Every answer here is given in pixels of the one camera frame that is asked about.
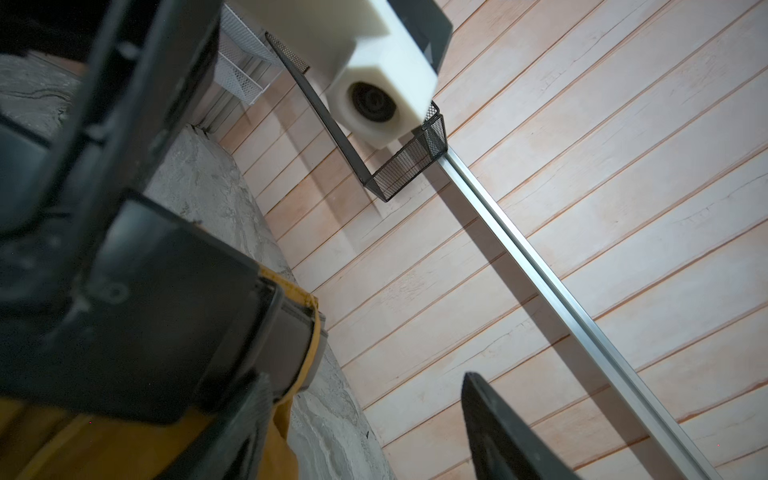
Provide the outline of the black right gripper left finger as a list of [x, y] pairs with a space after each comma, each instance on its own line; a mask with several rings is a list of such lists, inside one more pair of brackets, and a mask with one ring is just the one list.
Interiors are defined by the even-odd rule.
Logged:
[[253, 479], [266, 444], [273, 394], [267, 375], [250, 378], [160, 479]]

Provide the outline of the black leather belt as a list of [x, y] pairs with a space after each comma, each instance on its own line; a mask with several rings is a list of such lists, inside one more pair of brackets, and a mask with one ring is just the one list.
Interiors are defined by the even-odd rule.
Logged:
[[277, 282], [259, 280], [217, 347], [193, 404], [215, 412], [257, 374], [267, 376], [272, 400], [278, 402], [298, 378], [313, 327], [309, 307], [289, 299]]

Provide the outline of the aluminium frame rails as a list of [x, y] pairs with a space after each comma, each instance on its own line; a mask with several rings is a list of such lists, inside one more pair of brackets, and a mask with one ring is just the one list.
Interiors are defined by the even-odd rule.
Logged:
[[438, 163], [682, 477], [718, 479], [717, 470], [458, 154], [448, 148]]

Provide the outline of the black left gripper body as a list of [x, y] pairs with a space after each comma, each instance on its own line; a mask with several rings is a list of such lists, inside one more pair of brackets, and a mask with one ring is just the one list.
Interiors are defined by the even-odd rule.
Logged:
[[209, 85], [218, 1], [5, 1], [1, 49], [87, 64], [60, 130], [1, 120], [1, 394], [151, 423], [253, 373], [280, 289], [143, 194]]

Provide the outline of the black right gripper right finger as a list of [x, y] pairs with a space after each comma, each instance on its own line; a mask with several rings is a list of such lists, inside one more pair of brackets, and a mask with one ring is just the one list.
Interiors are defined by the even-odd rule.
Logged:
[[461, 407], [478, 479], [576, 479], [478, 373], [464, 375]]

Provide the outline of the mustard yellow trousers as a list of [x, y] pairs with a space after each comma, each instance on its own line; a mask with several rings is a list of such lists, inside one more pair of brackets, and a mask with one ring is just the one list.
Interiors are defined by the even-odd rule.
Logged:
[[271, 270], [243, 292], [147, 291], [138, 305], [98, 303], [72, 322], [1, 333], [1, 382], [36, 380], [39, 392], [1, 391], [5, 479], [160, 479], [223, 407], [194, 396], [227, 329], [261, 279], [277, 282], [314, 318], [296, 381], [273, 401], [253, 479], [295, 479], [289, 444], [294, 397], [312, 381], [325, 345], [317, 299]]

